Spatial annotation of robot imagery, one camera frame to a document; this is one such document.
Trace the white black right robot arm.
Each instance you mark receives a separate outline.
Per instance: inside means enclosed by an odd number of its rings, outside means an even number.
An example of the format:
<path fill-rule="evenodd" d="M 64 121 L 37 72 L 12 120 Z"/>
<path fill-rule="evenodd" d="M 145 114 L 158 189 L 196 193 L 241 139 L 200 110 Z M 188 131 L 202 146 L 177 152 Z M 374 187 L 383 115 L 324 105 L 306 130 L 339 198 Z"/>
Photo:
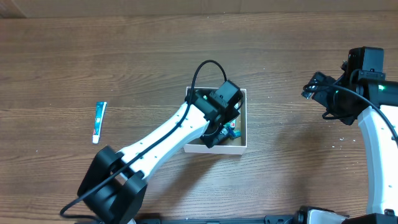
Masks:
<path fill-rule="evenodd" d="M 397 223 L 397 82 L 386 80 L 383 66 L 382 48 L 354 48 L 339 78 L 316 72 L 302 91 L 304 98 L 325 107 L 323 119 L 358 122 L 368 168 L 365 215 L 349 218 L 302 206 L 291 223 Z"/>

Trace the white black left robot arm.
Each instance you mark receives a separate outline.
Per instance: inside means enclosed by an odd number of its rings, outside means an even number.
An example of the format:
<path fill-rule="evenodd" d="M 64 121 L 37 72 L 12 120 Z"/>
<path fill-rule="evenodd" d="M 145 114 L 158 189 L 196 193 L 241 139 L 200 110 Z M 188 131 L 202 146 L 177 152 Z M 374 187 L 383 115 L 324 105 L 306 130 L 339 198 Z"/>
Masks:
<path fill-rule="evenodd" d="M 155 131 L 118 152 L 94 157 L 77 195 L 101 223 L 129 223 L 140 210 L 147 183 L 159 167 L 193 141 L 211 149 L 227 137 L 246 94 L 232 81 L 188 90 L 178 111 Z"/>

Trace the green soap packet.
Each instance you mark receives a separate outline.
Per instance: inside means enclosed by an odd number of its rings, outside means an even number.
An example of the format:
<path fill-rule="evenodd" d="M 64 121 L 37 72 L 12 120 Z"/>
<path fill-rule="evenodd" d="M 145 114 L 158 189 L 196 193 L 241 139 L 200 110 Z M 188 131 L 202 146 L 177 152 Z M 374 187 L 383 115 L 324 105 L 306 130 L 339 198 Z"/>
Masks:
<path fill-rule="evenodd" d="M 237 107 L 234 107 L 234 113 L 235 117 L 231 120 L 229 120 L 226 124 L 224 124 L 225 128 L 231 128 L 234 129 L 236 127 L 236 123 L 237 123 L 237 119 L 240 116 L 240 109 L 238 109 Z"/>

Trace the green toothbrush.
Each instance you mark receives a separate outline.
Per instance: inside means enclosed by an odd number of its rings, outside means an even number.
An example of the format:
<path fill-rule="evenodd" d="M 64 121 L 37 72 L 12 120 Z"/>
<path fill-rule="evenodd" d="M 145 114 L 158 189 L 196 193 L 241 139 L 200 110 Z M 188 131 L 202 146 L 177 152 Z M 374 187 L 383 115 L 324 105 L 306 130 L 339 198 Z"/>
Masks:
<path fill-rule="evenodd" d="M 237 138 L 240 138 L 241 137 L 241 132 L 240 132 L 240 130 L 230 130 L 230 138 L 231 139 L 237 139 Z"/>

